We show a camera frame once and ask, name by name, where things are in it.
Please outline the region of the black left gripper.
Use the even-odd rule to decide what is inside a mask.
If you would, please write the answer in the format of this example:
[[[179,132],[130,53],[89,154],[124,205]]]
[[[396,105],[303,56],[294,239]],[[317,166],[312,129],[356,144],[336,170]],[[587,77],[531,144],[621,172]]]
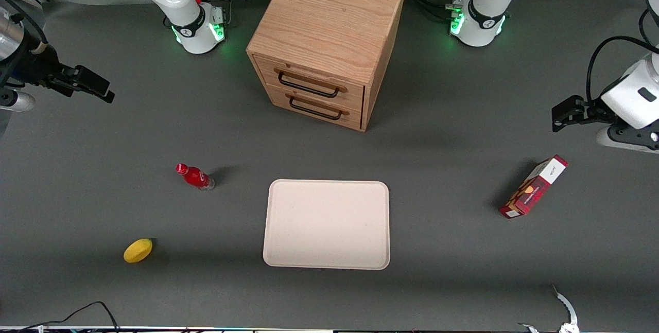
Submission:
[[[601,98],[583,99],[572,95],[551,108],[552,131],[558,133],[569,125],[608,124],[618,121],[618,116]]]

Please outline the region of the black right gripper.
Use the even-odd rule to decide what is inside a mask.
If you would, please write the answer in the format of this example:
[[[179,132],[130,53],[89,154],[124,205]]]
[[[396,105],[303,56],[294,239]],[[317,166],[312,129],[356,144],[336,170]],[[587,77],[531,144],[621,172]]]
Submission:
[[[24,50],[14,68],[14,79],[46,87],[67,98],[71,98],[75,92],[96,96],[106,103],[113,103],[115,98],[115,94],[109,91],[108,80],[85,66],[77,65],[73,68],[64,65],[51,45],[37,55]]]

